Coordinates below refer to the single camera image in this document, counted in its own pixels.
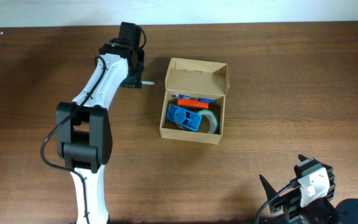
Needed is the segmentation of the black sharpie marker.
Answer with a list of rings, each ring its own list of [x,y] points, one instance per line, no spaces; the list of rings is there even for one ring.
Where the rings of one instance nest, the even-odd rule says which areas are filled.
[[[143,85],[155,85],[155,82],[142,80],[141,84],[143,84]]]

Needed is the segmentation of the blue ballpoint pen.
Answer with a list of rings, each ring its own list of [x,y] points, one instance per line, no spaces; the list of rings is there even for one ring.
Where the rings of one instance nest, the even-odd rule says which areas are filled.
[[[200,102],[204,102],[204,103],[215,103],[216,102],[215,100],[211,100],[211,99],[207,99],[207,98],[197,98],[197,97],[181,95],[181,94],[172,95],[172,97],[174,97],[176,99],[196,100],[196,101],[200,101]]]

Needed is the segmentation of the orange black stapler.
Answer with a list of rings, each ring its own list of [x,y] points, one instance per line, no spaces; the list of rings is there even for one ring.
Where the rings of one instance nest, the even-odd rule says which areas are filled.
[[[209,103],[191,99],[178,99],[177,105],[186,108],[196,108],[201,110],[209,109]]]

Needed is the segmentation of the brown cardboard box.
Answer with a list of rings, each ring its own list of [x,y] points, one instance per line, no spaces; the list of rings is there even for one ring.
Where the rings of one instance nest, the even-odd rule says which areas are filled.
[[[160,135],[165,139],[219,144],[223,137],[226,95],[228,93],[228,64],[171,58],[165,77],[165,96],[160,120]],[[177,94],[197,98],[207,98],[215,102],[209,106],[218,120],[218,129],[212,134],[208,132],[209,122],[203,118],[199,131],[194,132],[180,128],[166,119],[170,105],[175,105]]]

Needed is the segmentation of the blue plastic block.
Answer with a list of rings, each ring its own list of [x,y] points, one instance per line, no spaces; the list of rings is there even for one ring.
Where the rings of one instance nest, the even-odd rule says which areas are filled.
[[[198,131],[203,116],[176,105],[170,105],[166,119],[190,131]]]

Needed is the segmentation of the green tape roll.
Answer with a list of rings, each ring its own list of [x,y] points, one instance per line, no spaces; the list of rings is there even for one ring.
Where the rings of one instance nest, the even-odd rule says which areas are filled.
[[[210,110],[201,110],[198,114],[204,116],[209,122],[209,134],[215,134],[219,129],[218,117]]]

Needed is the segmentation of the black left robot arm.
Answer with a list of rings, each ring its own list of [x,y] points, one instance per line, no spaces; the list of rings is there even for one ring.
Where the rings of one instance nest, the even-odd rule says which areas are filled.
[[[142,87],[146,41],[140,26],[122,22],[118,37],[95,56],[95,70],[86,86],[72,102],[56,108],[52,134],[65,163],[62,169],[75,184],[77,223],[109,223],[104,198],[104,170],[112,153],[108,109],[119,87]]]

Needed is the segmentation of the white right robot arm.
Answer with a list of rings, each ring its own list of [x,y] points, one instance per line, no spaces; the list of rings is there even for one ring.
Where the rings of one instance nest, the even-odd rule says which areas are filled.
[[[255,223],[358,223],[358,198],[334,206],[336,184],[333,167],[313,157],[298,156],[296,177],[276,191],[263,175],[259,179],[267,201],[259,208]]]

